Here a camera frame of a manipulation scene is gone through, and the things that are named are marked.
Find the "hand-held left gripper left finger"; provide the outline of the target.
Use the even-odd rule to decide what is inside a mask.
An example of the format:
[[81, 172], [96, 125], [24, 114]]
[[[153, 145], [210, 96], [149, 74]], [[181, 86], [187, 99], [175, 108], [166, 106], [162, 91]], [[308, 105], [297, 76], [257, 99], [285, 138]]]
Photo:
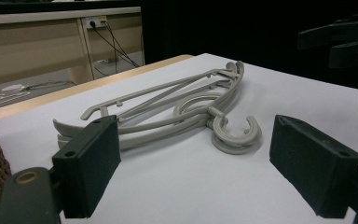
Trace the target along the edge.
[[69, 139], [52, 157], [55, 174], [62, 183], [64, 215], [91, 217], [121, 162], [117, 118], [99, 118], [85, 127], [57, 120], [53, 125]]

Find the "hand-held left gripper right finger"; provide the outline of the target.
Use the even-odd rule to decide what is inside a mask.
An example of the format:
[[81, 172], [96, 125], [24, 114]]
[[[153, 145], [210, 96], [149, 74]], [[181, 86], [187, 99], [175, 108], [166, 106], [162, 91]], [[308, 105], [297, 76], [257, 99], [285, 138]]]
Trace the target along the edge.
[[358, 152], [303, 120], [277, 115], [269, 160], [316, 215], [346, 216], [350, 182], [358, 174]]

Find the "white table sheet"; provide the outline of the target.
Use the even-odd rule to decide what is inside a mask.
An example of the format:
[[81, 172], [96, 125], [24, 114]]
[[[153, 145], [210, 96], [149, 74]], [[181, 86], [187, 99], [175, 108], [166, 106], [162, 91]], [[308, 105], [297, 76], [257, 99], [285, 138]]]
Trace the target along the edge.
[[[13, 171], [50, 166], [57, 151], [53, 121], [77, 125], [96, 105], [160, 83], [226, 65], [211, 54], [179, 56], [0, 108], [0, 145]], [[276, 115], [302, 119], [358, 151], [358, 90], [247, 65], [229, 129], [257, 119], [263, 138], [245, 155], [216, 149], [200, 128], [123, 153], [92, 217], [63, 224], [351, 224], [352, 216], [315, 215], [269, 161]]]

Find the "beige wooden desk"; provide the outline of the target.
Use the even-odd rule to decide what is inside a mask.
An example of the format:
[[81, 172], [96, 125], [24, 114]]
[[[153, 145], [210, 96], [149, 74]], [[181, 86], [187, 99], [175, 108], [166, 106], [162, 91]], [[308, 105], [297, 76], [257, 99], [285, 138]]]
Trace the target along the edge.
[[[86, 17], [107, 24], [87, 29]], [[141, 51], [139, 7], [0, 14], [0, 84], [67, 69], [76, 84], [94, 79], [92, 64], [113, 56], [101, 38], [114, 35], [128, 52]]]

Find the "white wall power outlet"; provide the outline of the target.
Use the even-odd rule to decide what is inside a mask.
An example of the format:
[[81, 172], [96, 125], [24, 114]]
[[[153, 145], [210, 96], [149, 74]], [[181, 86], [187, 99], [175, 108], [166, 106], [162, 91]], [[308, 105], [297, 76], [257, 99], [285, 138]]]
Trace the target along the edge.
[[106, 16], [86, 17], [85, 22], [86, 22], [87, 29], [101, 28], [107, 24], [107, 17]]

